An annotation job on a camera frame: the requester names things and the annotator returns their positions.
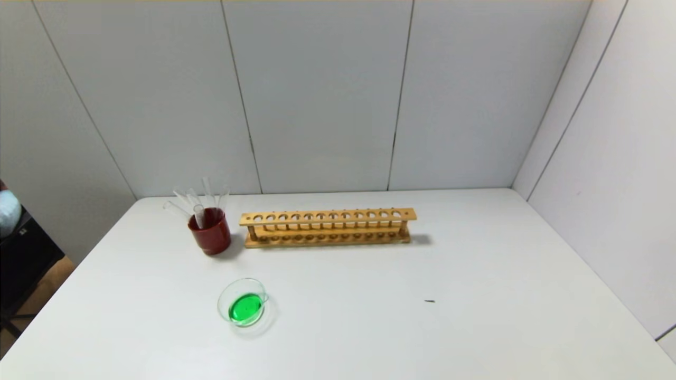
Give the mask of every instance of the glass beaker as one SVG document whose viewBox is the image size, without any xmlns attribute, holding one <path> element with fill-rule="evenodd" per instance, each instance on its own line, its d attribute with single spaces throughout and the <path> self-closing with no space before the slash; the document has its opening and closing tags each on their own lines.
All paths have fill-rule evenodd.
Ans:
<svg viewBox="0 0 676 380">
<path fill-rule="evenodd" d="M 263 315 L 268 294 L 256 279 L 239 279 L 228 285 L 218 297 L 218 313 L 235 326 L 246 327 Z"/>
</svg>

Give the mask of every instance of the white wall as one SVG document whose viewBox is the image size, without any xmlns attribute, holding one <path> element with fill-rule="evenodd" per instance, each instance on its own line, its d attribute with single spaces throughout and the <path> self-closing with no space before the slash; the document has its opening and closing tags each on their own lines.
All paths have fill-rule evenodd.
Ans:
<svg viewBox="0 0 676 380">
<path fill-rule="evenodd" d="M 134 203 L 31 2 L 0 4 L 0 175 L 75 263 Z"/>
<path fill-rule="evenodd" d="M 417 1 L 390 189 L 510 187 L 589 1 Z"/>
<path fill-rule="evenodd" d="M 676 323 L 676 2 L 630 1 L 530 204 L 647 330 Z"/>
<path fill-rule="evenodd" d="M 386 190 L 411 1 L 226 1 L 265 193 Z"/>
<path fill-rule="evenodd" d="M 524 199 L 531 196 L 556 144 L 571 121 L 626 3 L 627 0 L 592 2 L 566 70 L 514 180 L 513 189 Z"/>
<path fill-rule="evenodd" d="M 218 1 L 36 5 L 137 197 L 204 175 L 260 192 Z"/>
</svg>

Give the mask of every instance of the red cup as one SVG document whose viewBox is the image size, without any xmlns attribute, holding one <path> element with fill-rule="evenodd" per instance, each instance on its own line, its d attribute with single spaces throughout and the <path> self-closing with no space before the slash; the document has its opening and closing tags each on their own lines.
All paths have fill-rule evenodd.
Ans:
<svg viewBox="0 0 676 380">
<path fill-rule="evenodd" d="M 207 255 L 216 255 L 230 246 L 230 229 L 225 220 L 225 213 L 220 208 L 204 209 L 204 228 L 197 226 L 195 216 L 188 221 L 188 228 L 193 233 L 197 245 Z"/>
</svg>

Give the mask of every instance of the wooden test tube rack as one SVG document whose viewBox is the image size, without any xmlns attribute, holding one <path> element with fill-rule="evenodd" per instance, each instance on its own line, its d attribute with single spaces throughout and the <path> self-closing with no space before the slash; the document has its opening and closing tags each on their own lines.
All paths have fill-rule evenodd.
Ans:
<svg viewBox="0 0 676 380">
<path fill-rule="evenodd" d="M 253 212 L 242 214 L 246 248 L 410 243 L 412 208 Z"/>
</svg>

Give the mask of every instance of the table surface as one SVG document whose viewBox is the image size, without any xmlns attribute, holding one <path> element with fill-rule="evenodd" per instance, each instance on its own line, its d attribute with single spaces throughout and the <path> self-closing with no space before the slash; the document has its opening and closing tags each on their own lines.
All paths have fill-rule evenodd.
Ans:
<svg viewBox="0 0 676 380">
<path fill-rule="evenodd" d="M 236 195 L 201 253 L 138 201 L 0 362 L 12 379 L 676 379 L 676 366 L 509 189 Z M 413 242 L 246 250 L 242 212 L 413 207 Z M 264 319 L 222 320 L 241 277 Z"/>
</svg>

